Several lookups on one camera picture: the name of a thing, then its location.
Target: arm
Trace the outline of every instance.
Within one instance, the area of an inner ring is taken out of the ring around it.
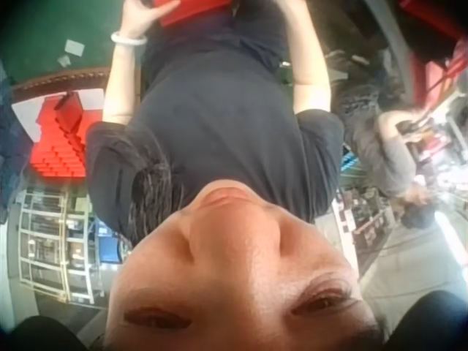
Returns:
[[[173,11],[179,0],[161,7],[149,9],[141,0],[126,0],[122,16],[120,37],[141,38],[151,24]],[[128,124],[135,109],[135,51],[134,47],[117,44],[104,100],[102,120],[117,124]]]
[[[128,124],[135,106],[135,52],[133,47],[116,45],[105,92],[102,120]]]
[[[294,111],[330,112],[331,88],[320,42],[305,0],[275,0],[286,19],[294,75]]]
[[[389,141],[395,137],[401,136],[396,126],[405,121],[413,123],[419,121],[422,115],[423,113],[408,111],[390,111],[383,113],[379,116],[377,122],[382,141]]]

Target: person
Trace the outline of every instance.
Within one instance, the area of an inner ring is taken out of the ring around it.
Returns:
[[[402,122],[419,122],[414,110],[382,111],[384,94],[376,83],[341,83],[336,87],[333,111],[343,121],[344,142],[359,158],[373,183],[388,198],[409,228],[433,225],[435,206],[425,186],[415,181],[417,165],[407,143],[420,141],[420,133],[401,135]]]
[[[152,28],[150,86],[134,112],[129,43],[177,5],[124,2],[103,122],[88,132],[94,210],[134,246],[110,293],[105,347],[381,344],[356,272],[311,224],[336,193],[343,126],[306,1],[244,0],[235,15]],[[293,102],[273,75],[287,43]]]

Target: hand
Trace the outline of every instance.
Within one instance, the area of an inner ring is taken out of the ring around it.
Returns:
[[[125,0],[119,35],[129,39],[141,38],[155,20],[172,12],[180,3],[180,0],[174,0],[149,9],[141,0]]]

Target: red box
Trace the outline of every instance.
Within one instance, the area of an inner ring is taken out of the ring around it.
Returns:
[[[153,0],[153,4],[155,7],[158,7],[171,1],[172,0]],[[231,0],[181,0],[181,4],[160,21],[162,26],[169,26],[201,12],[229,6],[230,4]]]

